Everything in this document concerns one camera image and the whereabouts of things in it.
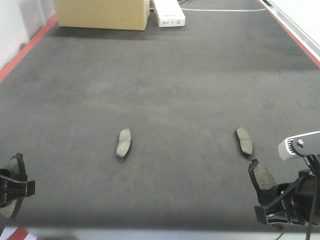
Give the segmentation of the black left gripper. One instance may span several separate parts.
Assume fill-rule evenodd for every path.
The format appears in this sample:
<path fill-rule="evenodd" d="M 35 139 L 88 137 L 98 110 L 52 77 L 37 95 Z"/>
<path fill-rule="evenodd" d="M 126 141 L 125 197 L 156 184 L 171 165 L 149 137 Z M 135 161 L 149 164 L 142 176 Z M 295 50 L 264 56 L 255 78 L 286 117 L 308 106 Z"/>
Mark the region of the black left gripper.
<path fill-rule="evenodd" d="M 25 173 L 16 173 L 0 169 L 0 207 L 7 207 L 13 200 L 30 197 L 35 194 L 36 182 L 28 180 Z"/>

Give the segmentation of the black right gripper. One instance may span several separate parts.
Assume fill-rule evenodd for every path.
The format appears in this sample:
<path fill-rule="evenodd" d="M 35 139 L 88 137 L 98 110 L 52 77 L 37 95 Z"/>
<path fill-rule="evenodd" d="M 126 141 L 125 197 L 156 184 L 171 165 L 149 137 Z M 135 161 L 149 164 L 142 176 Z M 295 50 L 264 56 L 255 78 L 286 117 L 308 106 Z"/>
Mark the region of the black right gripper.
<path fill-rule="evenodd" d="M 276 184 L 275 198 L 267 205 L 254 207 L 257 221 L 265 225 L 306 226 L 311 217 L 315 195 L 315 175 L 301 170 L 291 183 Z"/>

